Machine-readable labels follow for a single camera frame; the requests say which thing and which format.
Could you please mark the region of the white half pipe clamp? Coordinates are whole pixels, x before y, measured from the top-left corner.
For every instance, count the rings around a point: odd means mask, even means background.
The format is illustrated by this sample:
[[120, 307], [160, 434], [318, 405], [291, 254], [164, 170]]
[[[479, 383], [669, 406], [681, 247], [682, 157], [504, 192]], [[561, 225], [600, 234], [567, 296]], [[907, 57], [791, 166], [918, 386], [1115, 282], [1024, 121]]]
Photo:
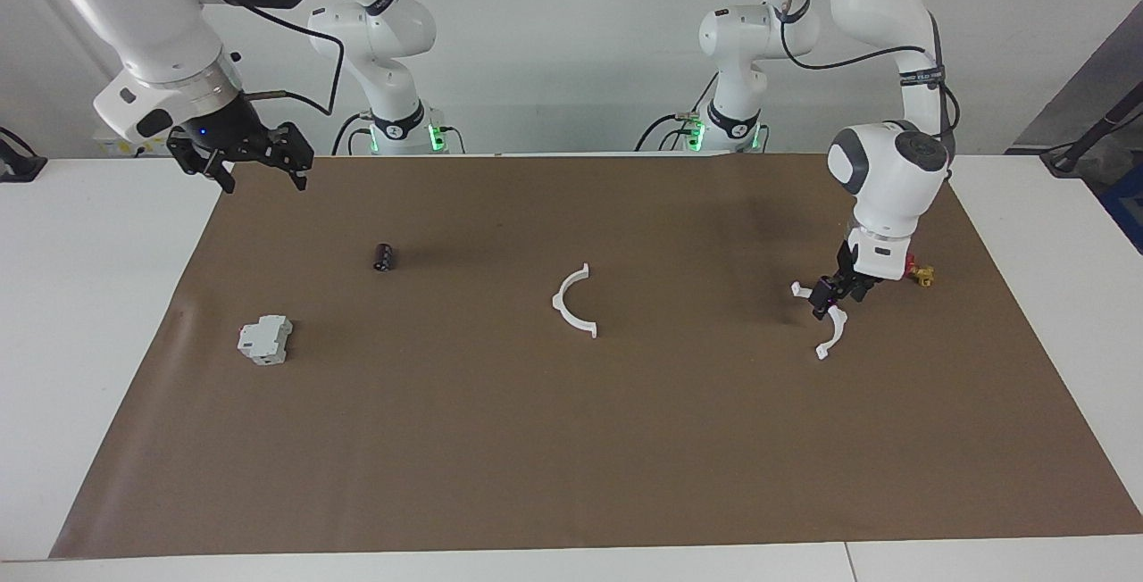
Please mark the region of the white half pipe clamp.
[[[791, 289], [794, 297], [806, 300], [809, 303], [812, 302], [812, 288], [804, 287], [804, 285], [799, 281], [793, 281], [789, 285], [789, 289]], [[840, 342], [840, 338], [842, 338], [845, 326], [848, 321], [848, 314], [846, 314], [845, 311], [836, 304], [829, 310], [825, 319], [831, 321], [832, 334], [828, 341], [821, 342], [821, 344], [814, 349], [815, 354], [820, 360], [825, 360], [830, 354], [830, 350], [832, 350], [833, 346], [837, 345], [837, 342]]]
[[580, 269], [576, 269], [576, 271], [573, 271], [563, 277], [563, 280], [561, 280], [558, 289], [555, 289], [555, 293], [551, 297], [551, 306], [554, 308], [555, 312], [560, 314], [563, 322], [567, 322], [567, 325], [572, 326], [572, 328], [576, 330], [584, 330], [589, 337], [597, 338], [597, 322], [580, 318], [580, 314], [572, 312], [572, 309], [569, 309], [566, 302], [567, 293], [572, 289], [572, 286], [580, 284], [583, 280], [588, 280], [588, 263], [583, 263]]

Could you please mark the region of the white power strip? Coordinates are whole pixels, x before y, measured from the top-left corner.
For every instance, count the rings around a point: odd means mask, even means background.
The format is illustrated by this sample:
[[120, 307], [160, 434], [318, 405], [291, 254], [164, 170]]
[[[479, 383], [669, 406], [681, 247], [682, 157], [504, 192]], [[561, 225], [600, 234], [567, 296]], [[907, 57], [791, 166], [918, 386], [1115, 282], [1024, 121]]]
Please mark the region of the white power strip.
[[95, 146], [103, 156], [120, 156], [120, 158], [143, 158], [143, 156], [171, 156], [166, 146], [166, 138], [151, 137], [130, 142], [113, 133], [96, 131], [91, 135]]

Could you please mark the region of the white circuit breaker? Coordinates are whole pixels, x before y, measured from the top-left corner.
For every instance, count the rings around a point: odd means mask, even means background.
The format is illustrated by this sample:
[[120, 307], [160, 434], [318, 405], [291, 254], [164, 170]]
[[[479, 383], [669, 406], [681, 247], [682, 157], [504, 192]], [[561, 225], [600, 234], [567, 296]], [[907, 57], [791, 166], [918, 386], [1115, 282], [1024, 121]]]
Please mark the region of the white circuit breaker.
[[286, 314], [261, 314], [257, 322], [242, 326], [237, 349], [258, 366], [281, 365], [287, 359], [293, 322]]

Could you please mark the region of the black stand pole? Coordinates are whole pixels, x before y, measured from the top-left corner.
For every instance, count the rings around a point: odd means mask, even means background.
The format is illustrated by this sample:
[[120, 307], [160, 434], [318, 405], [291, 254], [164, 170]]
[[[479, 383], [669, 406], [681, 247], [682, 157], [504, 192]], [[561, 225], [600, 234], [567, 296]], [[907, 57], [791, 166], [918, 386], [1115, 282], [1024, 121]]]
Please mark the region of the black stand pole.
[[1039, 158], [1055, 177], [1073, 177], [1082, 156], [1101, 139], [1132, 126], [1140, 118], [1143, 118], [1143, 79], [1082, 135], [1072, 142], [1046, 148]]

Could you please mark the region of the blue crate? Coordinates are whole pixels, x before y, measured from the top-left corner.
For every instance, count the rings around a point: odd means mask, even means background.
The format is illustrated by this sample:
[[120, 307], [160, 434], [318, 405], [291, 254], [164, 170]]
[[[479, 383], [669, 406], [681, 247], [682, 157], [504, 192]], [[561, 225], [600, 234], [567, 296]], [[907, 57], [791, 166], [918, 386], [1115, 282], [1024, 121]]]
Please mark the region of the blue crate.
[[1097, 197], [1104, 212], [1143, 255], [1143, 164], [1126, 172]]

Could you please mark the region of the brown table mat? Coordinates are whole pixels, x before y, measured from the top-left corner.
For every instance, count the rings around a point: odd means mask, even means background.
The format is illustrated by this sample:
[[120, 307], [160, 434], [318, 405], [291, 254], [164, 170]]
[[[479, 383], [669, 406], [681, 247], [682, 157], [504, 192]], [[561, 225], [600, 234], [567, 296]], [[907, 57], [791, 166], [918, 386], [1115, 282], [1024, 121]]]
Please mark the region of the brown table mat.
[[[96, 558], [1143, 533], [951, 188], [849, 303], [821, 156], [234, 168], [51, 550]], [[395, 268], [371, 268], [378, 244]], [[563, 322], [566, 302], [597, 338]], [[287, 359], [237, 349], [261, 314]]]

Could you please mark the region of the black clamp mount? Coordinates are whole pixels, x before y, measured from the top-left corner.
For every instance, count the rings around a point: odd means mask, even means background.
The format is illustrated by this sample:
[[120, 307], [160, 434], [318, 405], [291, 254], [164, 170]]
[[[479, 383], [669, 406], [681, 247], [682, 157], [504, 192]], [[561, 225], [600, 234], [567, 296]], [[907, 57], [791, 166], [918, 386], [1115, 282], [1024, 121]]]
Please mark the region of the black clamp mount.
[[19, 135], [0, 126], [0, 183], [33, 182], [45, 166], [45, 156], [37, 154]]

